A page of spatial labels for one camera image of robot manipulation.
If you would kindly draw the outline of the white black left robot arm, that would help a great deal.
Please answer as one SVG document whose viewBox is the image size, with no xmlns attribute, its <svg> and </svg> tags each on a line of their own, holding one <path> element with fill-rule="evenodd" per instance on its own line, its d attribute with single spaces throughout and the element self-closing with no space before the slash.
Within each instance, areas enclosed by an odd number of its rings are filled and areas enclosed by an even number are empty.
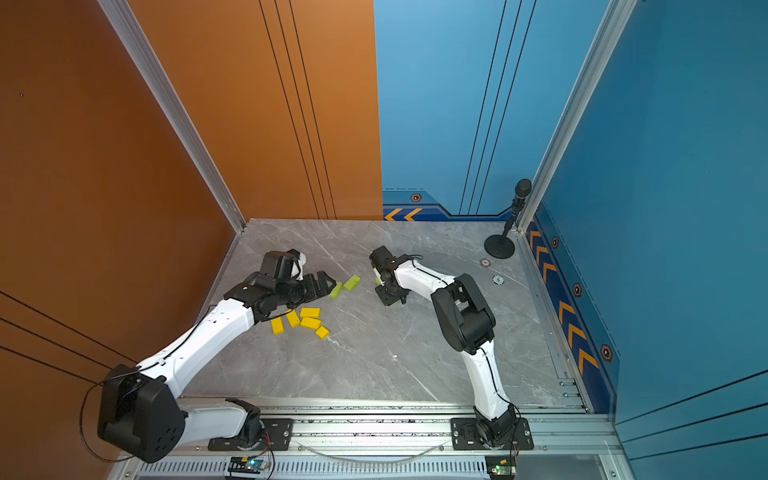
<svg viewBox="0 0 768 480">
<path fill-rule="evenodd" d="M 119 365 L 105 377 L 98 437 L 146 463 L 200 441 L 223 440 L 241 450 L 260 444 L 264 426 L 258 407 L 227 398 L 184 409 L 178 399 L 198 372 L 241 334 L 329 295 L 336 285 L 323 271 L 284 279 L 249 275 L 171 344 L 134 367 Z"/>
</svg>

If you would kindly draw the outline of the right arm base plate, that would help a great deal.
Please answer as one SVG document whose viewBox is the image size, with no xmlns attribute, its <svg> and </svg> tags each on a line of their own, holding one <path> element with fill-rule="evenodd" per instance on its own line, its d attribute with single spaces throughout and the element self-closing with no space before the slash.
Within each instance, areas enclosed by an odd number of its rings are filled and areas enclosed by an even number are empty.
<svg viewBox="0 0 768 480">
<path fill-rule="evenodd" d="M 452 448 L 457 451 L 509 450 L 531 451 L 533 434 L 525 418 L 514 418 L 498 425 L 476 418 L 450 420 Z"/>
</svg>

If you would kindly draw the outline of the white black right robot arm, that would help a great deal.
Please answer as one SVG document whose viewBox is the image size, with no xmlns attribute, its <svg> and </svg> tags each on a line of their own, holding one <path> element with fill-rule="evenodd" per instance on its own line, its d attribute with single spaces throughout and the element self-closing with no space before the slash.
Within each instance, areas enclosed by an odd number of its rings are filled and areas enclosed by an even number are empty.
<svg viewBox="0 0 768 480">
<path fill-rule="evenodd" d="M 384 305 L 404 304 L 410 293 L 432 302 L 444 339 L 468 371 L 480 440 L 492 449 L 509 444 L 521 415 L 504 390 L 495 358 L 496 318 L 474 278 L 440 273 L 424 266 L 418 255 L 395 256 L 384 246 L 369 259 Z"/>
</svg>

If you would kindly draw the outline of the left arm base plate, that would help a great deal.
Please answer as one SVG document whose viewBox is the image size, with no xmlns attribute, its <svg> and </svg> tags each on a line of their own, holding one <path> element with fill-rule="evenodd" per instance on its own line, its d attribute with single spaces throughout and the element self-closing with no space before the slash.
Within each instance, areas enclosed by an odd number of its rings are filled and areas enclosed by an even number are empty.
<svg viewBox="0 0 768 480">
<path fill-rule="evenodd" d="M 207 449 L 214 452 L 284 452 L 289 449 L 294 421 L 290 418 L 267 418 L 247 421 L 243 429 L 231 438 L 214 438 Z"/>
</svg>

